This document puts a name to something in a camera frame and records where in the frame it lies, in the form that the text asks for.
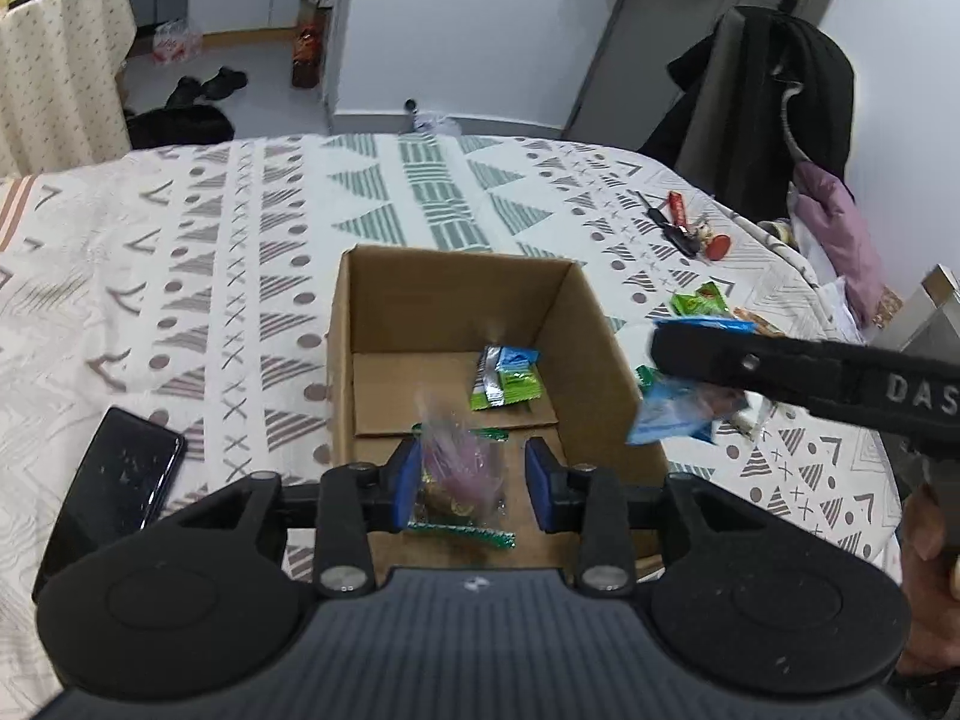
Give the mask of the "right hand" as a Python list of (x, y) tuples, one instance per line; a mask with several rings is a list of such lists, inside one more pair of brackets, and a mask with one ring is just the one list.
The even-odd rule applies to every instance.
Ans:
[(958, 667), (958, 564), (946, 553), (946, 521), (927, 485), (908, 496), (901, 523), (903, 592), (911, 629), (898, 671), (926, 676)]

